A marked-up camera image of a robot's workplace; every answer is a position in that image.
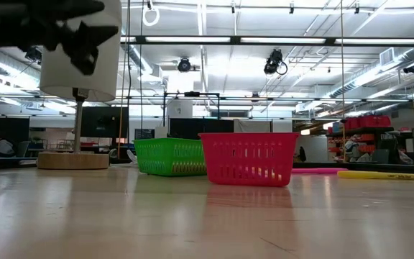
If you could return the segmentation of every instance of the lamp base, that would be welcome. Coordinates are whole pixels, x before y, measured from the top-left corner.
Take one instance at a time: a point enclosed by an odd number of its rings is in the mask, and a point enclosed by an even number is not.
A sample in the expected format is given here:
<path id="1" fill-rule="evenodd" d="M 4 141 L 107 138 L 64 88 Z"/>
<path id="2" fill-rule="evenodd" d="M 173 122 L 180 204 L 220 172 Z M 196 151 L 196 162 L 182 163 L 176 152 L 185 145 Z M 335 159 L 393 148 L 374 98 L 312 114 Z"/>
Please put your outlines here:
<path id="1" fill-rule="evenodd" d="M 107 154 L 87 153 L 40 153 L 37 159 L 39 169 L 53 170 L 93 170 L 107 169 Z"/>

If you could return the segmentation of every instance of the table surface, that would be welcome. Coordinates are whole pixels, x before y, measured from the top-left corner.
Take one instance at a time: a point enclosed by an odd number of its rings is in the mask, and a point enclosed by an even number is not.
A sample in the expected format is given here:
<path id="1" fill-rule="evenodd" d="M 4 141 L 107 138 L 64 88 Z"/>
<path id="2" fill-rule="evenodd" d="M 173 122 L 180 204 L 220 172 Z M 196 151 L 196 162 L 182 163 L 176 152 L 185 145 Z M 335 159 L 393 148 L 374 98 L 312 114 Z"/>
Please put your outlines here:
<path id="1" fill-rule="evenodd" d="M 414 258 L 414 181 L 0 171 L 0 258 Z"/>

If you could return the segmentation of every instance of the lamp shade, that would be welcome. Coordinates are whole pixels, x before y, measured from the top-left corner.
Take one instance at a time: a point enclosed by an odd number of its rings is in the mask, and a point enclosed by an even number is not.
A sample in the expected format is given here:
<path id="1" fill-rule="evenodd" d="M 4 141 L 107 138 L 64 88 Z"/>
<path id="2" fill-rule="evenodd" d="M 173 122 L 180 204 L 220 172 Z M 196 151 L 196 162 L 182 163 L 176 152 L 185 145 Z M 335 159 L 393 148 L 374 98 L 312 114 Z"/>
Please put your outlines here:
<path id="1" fill-rule="evenodd" d="M 102 12 L 68 20 L 71 29 L 78 29 L 81 21 L 88 26 L 115 25 L 121 31 L 121 2 L 120 0 L 102 0 L 105 9 Z M 47 94 L 66 99 L 74 99 L 73 88 L 89 90 L 87 101 L 112 101 L 116 98 L 116 80 L 121 35 L 98 46 L 98 59 L 92 75 L 83 75 L 63 52 L 61 45 L 56 51 L 42 54 L 42 69 L 40 89 Z"/>

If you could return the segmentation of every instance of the laundry basket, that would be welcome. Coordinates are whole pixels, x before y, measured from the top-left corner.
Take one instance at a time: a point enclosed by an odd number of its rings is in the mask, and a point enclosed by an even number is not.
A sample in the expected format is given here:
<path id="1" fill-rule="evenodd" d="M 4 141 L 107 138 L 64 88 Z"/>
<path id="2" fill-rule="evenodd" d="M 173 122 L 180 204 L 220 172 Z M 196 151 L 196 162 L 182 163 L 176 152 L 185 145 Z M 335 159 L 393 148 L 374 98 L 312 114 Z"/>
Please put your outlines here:
<path id="1" fill-rule="evenodd" d="M 286 186 L 298 133 L 204 133 L 202 146 L 212 183 Z"/>
<path id="2" fill-rule="evenodd" d="M 135 140 L 140 172 L 158 176 L 200 176 L 206 164 L 200 140 Z"/>

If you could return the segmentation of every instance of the green basket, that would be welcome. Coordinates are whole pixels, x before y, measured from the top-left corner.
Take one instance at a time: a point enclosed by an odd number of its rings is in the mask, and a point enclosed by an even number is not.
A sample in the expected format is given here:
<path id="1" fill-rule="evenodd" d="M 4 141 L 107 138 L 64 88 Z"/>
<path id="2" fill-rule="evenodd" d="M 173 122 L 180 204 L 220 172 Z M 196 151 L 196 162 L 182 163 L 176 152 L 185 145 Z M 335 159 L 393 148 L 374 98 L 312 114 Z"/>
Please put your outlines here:
<path id="1" fill-rule="evenodd" d="M 200 140 L 135 140 L 138 168 L 157 176 L 203 176 L 206 163 Z"/>

